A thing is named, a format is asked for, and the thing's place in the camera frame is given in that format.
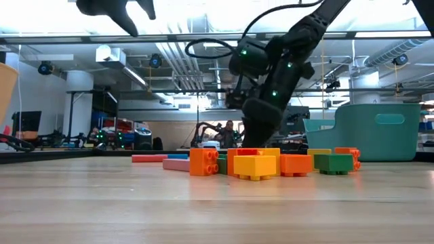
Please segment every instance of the red block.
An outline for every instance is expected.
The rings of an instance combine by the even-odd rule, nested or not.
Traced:
[[[188,159],[164,159],[163,169],[190,171],[190,160]]]
[[[132,155],[132,163],[157,163],[163,162],[167,155]]]

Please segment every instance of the orange block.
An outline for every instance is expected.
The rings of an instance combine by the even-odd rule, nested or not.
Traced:
[[[190,176],[217,174],[218,152],[215,148],[190,149]]]
[[[312,171],[311,155],[280,155],[281,176],[307,176]]]
[[[230,148],[228,149],[227,155],[227,163],[228,163],[228,176],[238,177],[237,174],[234,174],[233,164],[235,156],[249,156],[249,155],[257,155],[258,149],[256,148]]]
[[[357,148],[345,148],[338,147],[334,149],[336,154],[351,154],[353,156],[353,170],[357,171],[361,167],[361,163],[359,162],[360,150]]]
[[[167,155],[132,155],[132,163],[155,163],[163,162]]]

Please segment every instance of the blue block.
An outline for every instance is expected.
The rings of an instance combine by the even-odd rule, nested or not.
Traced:
[[[167,155],[168,159],[189,159],[188,155]]]

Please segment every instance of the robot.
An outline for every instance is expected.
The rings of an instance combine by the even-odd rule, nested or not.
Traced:
[[[282,5],[274,7],[256,17],[245,29],[236,48],[217,39],[198,39],[185,47],[185,53],[193,58],[216,59],[232,56],[229,70],[233,75],[247,77],[252,83],[260,76],[267,75],[262,85],[257,85],[249,94],[235,89],[226,98],[226,105],[243,111],[245,138],[242,147],[263,147],[269,138],[279,129],[283,111],[301,77],[310,79],[315,71],[311,63],[306,62],[318,43],[322,40],[327,27],[351,0],[318,0],[314,3]],[[127,16],[127,0],[77,0],[82,13],[88,15],[108,15],[131,36],[137,36],[137,30]],[[150,19],[155,18],[152,0],[137,0]],[[308,16],[297,22],[286,34],[273,37],[268,44],[247,36],[250,28],[263,16],[281,9],[320,6]],[[434,1],[413,0],[413,4],[434,36]],[[189,53],[189,48],[198,43],[214,42],[230,49],[230,52],[218,56],[198,56]]]

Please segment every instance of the table surface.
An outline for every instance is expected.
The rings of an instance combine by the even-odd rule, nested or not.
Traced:
[[[0,165],[0,243],[434,243],[434,164],[261,182],[129,157]]]

